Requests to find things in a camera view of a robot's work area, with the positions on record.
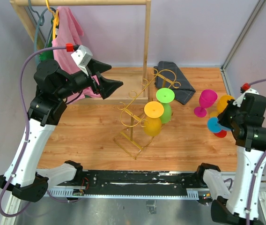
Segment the green wine glass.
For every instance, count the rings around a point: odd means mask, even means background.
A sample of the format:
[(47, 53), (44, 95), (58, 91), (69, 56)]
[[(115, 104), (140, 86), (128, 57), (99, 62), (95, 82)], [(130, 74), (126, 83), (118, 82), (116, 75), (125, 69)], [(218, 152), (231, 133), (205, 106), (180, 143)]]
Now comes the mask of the green wine glass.
[(166, 124), (171, 120), (172, 108), (170, 103), (175, 98), (175, 93), (169, 88), (161, 88), (156, 92), (157, 100), (163, 105), (164, 112), (160, 117), (162, 124)]

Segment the orange wine glass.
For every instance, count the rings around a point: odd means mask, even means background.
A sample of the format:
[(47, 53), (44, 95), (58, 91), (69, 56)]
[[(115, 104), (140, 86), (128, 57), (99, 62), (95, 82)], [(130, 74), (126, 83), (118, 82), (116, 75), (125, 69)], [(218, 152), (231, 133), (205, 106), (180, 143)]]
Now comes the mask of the orange wine glass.
[(210, 113), (209, 118), (217, 117), (228, 105), (228, 101), (234, 99), (231, 95), (223, 95), (216, 104), (216, 111)]
[(157, 101), (150, 101), (144, 107), (144, 113), (146, 115), (144, 122), (144, 132), (148, 136), (157, 136), (162, 127), (160, 117), (164, 113), (164, 107)]

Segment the pink wine glass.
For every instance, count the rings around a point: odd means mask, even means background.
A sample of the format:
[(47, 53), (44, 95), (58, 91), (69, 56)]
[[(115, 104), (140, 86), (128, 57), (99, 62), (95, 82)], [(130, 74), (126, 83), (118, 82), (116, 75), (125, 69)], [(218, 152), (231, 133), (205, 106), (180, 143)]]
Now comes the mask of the pink wine glass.
[(218, 95), (214, 90), (203, 90), (199, 97), (199, 106), (194, 108), (194, 114), (197, 117), (205, 117), (207, 108), (210, 108), (218, 99)]

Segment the blue wine glass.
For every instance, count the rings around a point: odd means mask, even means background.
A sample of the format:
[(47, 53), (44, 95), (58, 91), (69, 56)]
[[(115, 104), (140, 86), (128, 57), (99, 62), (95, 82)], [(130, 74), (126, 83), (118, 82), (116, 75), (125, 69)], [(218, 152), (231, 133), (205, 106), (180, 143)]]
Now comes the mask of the blue wine glass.
[(219, 133), (221, 131), (231, 131), (230, 128), (224, 127), (219, 123), (219, 120), (217, 117), (211, 117), (207, 121), (207, 128), (212, 132), (212, 133)]

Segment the red wine glass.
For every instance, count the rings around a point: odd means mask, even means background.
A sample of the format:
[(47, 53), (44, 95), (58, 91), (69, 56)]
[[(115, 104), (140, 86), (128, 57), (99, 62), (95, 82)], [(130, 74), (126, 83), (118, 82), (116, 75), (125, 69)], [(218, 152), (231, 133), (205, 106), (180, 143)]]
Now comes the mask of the red wine glass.
[(220, 132), (218, 133), (214, 133), (214, 135), (218, 138), (224, 138), (226, 135), (227, 135), (227, 131), (225, 130), (221, 130)]

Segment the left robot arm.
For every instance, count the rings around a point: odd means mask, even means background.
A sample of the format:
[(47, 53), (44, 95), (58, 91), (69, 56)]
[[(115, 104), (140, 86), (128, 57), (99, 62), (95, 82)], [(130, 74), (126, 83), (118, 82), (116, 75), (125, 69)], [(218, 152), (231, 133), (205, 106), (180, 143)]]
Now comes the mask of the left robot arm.
[(28, 202), (37, 202), (46, 191), (65, 181), (79, 185), (83, 181), (83, 167), (74, 161), (37, 172), (37, 164), (44, 147), (67, 108), (65, 99), (72, 93), (91, 87), (102, 99), (108, 98), (123, 85), (122, 81), (104, 78), (101, 73), (111, 66), (92, 60), (87, 72), (68, 74), (54, 59), (42, 61), (37, 66), (34, 80), (39, 93), (25, 111), (28, 120), (25, 132), (11, 167), (0, 175), (0, 188), (6, 188), (13, 196)]

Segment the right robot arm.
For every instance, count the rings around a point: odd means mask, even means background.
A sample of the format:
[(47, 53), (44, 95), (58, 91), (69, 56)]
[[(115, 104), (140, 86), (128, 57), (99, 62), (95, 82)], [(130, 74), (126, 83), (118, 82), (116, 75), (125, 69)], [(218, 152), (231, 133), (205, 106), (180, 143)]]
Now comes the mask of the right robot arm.
[(213, 199), (211, 218), (223, 225), (260, 225), (258, 200), (266, 164), (266, 128), (262, 126), (266, 97), (249, 89), (228, 101), (218, 116), (219, 123), (231, 129), (237, 146), (237, 169), (229, 190), (218, 166), (202, 163), (195, 181), (207, 187)]

